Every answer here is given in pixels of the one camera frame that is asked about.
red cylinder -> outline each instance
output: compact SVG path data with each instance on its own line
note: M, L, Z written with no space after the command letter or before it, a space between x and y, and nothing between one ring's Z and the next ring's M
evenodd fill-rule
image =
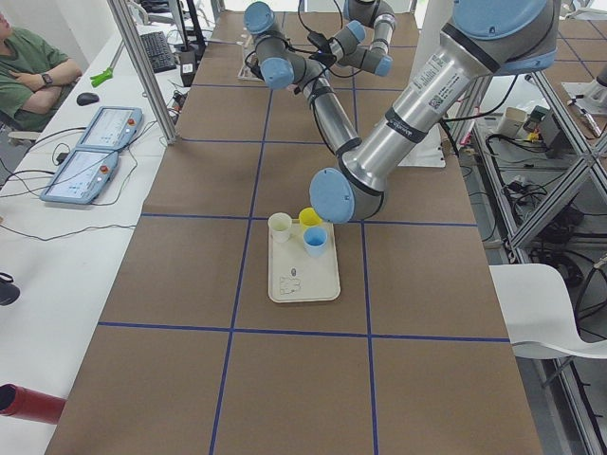
M57 425L65 400L13 384L0 387L0 415Z

black keyboard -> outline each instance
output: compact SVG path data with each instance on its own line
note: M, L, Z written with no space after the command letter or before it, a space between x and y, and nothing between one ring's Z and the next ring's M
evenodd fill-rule
M167 43L164 33L161 31L153 31L140 35L140 38L155 73L177 68L173 58L173 52L171 52L171 48L169 47L169 43Z

white tray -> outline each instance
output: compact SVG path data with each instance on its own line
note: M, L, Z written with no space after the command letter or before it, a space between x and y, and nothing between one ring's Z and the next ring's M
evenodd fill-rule
M333 225L322 223L329 234L324 253L310 257L297 220L291 237L283 244L272 240L267 230L267 293L277 303L333 300L340 294L338 255Z

white table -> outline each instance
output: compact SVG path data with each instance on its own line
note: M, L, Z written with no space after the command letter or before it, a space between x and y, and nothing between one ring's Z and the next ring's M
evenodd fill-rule
M155 119L126 50L120 56L113 79L97 88L90 84L89 76L101 73L109 65L119 43L118 34L109 40L42 137L65 128L86 126L103 105L141 108L143 126L140 131ZM163 98L169 101L174 84L181 84L178 69L158 73L156 79ZM77 105L77 96L89 91L97 93L101 101ZM66 133L34 146L17 171L55 171L51 157L57 144L64 142L72 147L81 133ZM60 147L57 153L65 150ZM24 192L24 186L13 181L0 191L3 196L0 197L0 216L4 217L4 226L46 238L91 226L135 225L165 150L157 124L131 150L138 166L116 204L75 207L48 204L32 194L4 197ZM134 158L123 152L112 182L95 202L114 201L134 166ZM43 174L24 173L21 176L37 177L28 180L33 189L48 182ZM112 227L41 242L0 229L0 271L12 275L21 289L21 296L15 303L0 307L1 384L18 384L61 397L69 395L132 232L129 228ZM54 429L52 425L0 418L2 452L40 455L45 452Z

green shirt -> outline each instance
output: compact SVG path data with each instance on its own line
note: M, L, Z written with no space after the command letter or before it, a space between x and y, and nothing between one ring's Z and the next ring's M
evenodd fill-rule
M42 37L24 28L14 27L5 44L10 48L12 56L0 55L0 111L14 118L25 130L42 131L64 102L71 85L64 87L50 111L34 114L21 109L33 92L17 82L9 70L30 74L46 73L65 62L68 57Z

